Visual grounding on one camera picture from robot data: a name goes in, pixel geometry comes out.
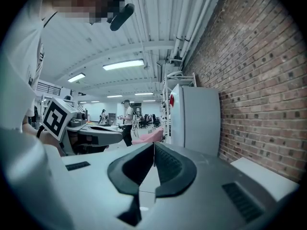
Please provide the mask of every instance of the ceiling light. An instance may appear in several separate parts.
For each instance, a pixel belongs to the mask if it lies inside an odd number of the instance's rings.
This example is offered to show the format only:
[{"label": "ceiling light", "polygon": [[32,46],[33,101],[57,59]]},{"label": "ceiling light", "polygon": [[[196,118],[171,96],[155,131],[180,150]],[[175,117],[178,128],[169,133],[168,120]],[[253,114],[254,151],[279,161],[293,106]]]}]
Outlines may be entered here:
[{"label": "ceiling light", "polygon": [[140,67],[140,66],[144,66],[144,61],[142,59],[128,60],[128,61],[119,62],[115,64],[105,65],[103,66],[103,69],[108,71],[108,70],[119,69],[119,68],[124,68],[124,67]]},{"label": "ceiling light", "polygon": [[139,93],[139,94],[135,94],[135,95],[153,95],[153,93]]},{"label": "ceiling light", "polygon": [[75,81],[77,81],[79,79],[82,79],[84,77],[85,77],[85,75],[83,73],[80,73],[79,75],[77,75],[77,76],[75,76],[75,77],[73,77],[71,79],[68,79],[68,82],[75,82]]},{"label": "ceiling light", "polygon": [[116,97],[123,97],[122,95],[110,95],[110,96],[107,96],[107,98],[116,98]]}]

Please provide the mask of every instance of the white shirt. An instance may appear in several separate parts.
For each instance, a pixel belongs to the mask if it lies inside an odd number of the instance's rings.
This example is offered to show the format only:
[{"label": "white shirt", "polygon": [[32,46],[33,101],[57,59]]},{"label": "white shirt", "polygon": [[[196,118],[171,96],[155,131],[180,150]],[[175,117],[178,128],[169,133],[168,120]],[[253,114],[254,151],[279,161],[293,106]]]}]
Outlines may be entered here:
[{"label": "white shirt", "polygon": [[[44,59],[44,49],[40,39],[44,28],[40,17],[42,1],[29,0],[24,5],[12,23],[0,49],[0,54],[3,54],[11,64],[7,67],[13,67],[21,79],[34,91]],[[32,105],[27,108],[26,115],[34,116],[34,99]]]},{"label": "white shirt", "polygon": [[[132,118],[132,108],[129,106],[126,110],[126,115],[125,117],[128,117],[130,115],[130,118]],[[132,120],[125,120],[125,125],[132,125]]]}]

